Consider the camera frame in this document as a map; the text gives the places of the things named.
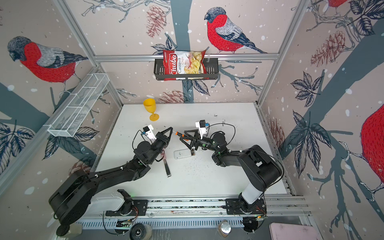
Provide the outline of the grey small remote control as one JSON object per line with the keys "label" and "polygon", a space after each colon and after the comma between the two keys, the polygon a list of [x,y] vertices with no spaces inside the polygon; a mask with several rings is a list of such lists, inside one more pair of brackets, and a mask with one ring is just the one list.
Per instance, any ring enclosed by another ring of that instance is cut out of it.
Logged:
{"label": "grey small remote control", "polygon": [[194,155],[195,155],[195,151],[190,149],[182,149],[182,150],[174,151],[174,158],[176,160],[190,158],[190,157],[193,157]]}

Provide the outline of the orange black screwdriver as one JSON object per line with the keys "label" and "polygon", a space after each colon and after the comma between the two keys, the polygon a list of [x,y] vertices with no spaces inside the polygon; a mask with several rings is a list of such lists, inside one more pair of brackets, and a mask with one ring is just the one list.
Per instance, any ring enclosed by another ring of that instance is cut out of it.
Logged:
{"label": "orange black screwdriver", "polygon": [[166,126],[164,126],[164,127],[166,128],[163,131],[164,134],[170,132],[170,133],[174,133],[176,136],[180,137],[183,140],[186,140],[186,141],[190,141],[191,140],[191,138],[188,137],[187,135],[185,135],[183,133],[180,133],[180,132],[174,131],[173,127],[166,127]]}

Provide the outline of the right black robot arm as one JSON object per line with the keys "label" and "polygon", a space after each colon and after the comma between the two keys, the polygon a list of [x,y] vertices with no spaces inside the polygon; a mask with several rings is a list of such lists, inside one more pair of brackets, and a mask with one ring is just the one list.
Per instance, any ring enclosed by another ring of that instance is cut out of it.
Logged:
{"label": "right black robot arm", "polygon": [[198,148],[213,152],[212,160],[219,167],[241,167],[250,183],[239,194],[237,199],[226,199],[227,214],[266,214],[263,196],[266,190],[281,180],[283,167],[260,146],[239,151],[227,148],[225,133],[215,132],[205,137],[198,130],[177,132],[180,141],[194,154]]}

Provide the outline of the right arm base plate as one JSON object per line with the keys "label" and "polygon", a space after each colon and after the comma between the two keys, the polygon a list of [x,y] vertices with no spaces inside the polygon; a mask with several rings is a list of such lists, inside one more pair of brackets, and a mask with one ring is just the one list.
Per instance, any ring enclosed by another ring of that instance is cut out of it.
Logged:
{"label": "right arm base plate", "polygon": [[252,204],[248,204],[245,200],[226,199],[222,206],[227,211],[228,215],[266,215],[267,206],[264,199],[257,199]]}

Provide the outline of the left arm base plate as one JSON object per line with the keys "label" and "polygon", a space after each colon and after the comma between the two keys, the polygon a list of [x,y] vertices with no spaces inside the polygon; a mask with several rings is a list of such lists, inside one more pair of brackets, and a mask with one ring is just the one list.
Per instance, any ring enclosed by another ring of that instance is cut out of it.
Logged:
{"label": "left arm base plate", "polygon": [[148,200],[124,201],[122,206],[115,211],[106,211],[107,217],[136,217],[145,216],[148,208]]}

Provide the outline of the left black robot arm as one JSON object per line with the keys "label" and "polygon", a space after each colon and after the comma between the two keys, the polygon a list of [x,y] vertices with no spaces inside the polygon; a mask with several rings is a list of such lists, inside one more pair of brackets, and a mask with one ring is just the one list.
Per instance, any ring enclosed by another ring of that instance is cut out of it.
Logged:
{"label": "left black robot arm", "polygon": [[115,185],[142,178],[160,153],[169,145],[173,128],[156,134],[153,143],[141,142],[134,157],[126,164],[101,172],[75,171],[49,198],[49,204],[60,226],[69,227],[86,212],[92,197]]}

